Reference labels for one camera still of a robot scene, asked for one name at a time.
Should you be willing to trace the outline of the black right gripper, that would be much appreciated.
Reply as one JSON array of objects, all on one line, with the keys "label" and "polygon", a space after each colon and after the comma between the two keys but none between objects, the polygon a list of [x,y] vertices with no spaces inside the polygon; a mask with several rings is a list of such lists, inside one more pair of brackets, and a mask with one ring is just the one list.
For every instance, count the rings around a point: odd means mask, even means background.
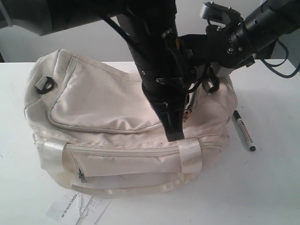
[{"label": "black right gripper", "polygon": [[226,76],[235,69],[254,64],[254,48],[247,40],[243,22],[232,22],[223,28],[208,25],[206,35],[211,66],[216,76]]}]

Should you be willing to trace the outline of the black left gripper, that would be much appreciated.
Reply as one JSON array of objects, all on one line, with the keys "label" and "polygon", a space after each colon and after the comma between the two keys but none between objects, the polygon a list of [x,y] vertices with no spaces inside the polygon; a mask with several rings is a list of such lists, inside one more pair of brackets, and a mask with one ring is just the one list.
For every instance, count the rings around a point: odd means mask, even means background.
[{"label": "black left gripper", "polygon": [[173,0],[106,0],[103,20],[127,43],[142,89],[169,142],[184,139],[183,114],[197,82],[178,38]]}]

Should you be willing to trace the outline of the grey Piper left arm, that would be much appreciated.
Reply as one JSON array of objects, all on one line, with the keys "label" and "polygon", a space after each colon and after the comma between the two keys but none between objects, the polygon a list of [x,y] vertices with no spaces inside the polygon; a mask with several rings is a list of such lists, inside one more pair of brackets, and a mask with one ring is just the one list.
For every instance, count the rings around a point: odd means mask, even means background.
[{"label": "grey Piper left arm", "polygon": [[126,41],[142,91],[172,142],[184,138],[184,111],[192,84],[176,14],[173,0],[3,0],[0,26],[45,36],[105,21]]}]

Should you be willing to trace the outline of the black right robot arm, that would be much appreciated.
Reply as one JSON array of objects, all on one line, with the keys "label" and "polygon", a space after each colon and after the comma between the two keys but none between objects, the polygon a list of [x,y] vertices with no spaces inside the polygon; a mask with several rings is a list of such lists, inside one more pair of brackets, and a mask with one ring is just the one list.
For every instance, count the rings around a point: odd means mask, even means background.
[{"label": "black right robot arm", "polygon": [[267,0],[246,18],[214,2],[202,5],[200,17],[217,22],[206,28],[212,61],[222,69],[235,69],[253,54],[300,27],[298,0]]}]

